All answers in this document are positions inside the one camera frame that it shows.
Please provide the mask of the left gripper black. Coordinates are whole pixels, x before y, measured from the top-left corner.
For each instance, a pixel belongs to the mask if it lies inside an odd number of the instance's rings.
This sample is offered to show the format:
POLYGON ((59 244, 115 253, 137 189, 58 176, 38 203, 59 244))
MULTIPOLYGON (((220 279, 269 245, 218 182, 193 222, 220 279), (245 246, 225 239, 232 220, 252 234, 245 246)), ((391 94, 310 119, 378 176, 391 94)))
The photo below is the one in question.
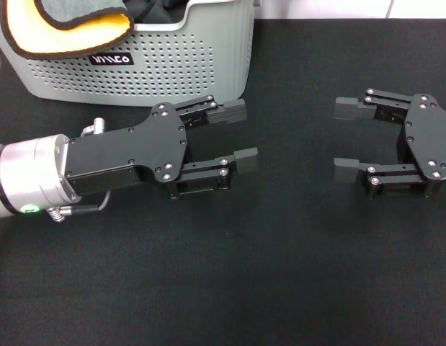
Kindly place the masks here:
POLYGON ((211 94, 174 106, 156 105, 142 123, 75 138, 68 145, 66 178, 82 197, 142 182, 168 183, 170 199, 228 190, 233 175, 257 170, 258 149, 182 166, 187 149, 184 126, 190 129, 246 119, 243 99, 219 104, 211 94))

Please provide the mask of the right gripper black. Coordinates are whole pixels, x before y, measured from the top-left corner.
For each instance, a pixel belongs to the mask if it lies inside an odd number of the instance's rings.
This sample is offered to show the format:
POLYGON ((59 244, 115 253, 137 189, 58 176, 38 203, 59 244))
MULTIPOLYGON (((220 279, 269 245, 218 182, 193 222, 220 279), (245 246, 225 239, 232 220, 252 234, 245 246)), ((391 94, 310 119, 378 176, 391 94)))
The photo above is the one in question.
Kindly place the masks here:
POLYGON ((446 111, 432 95, 368 88, 362 100, 337 97, 334 119, 404 123, 398 138, 401 164, 334 158, 335 182, 362 185, 369 199, 429 197, 446 182, 446 111))

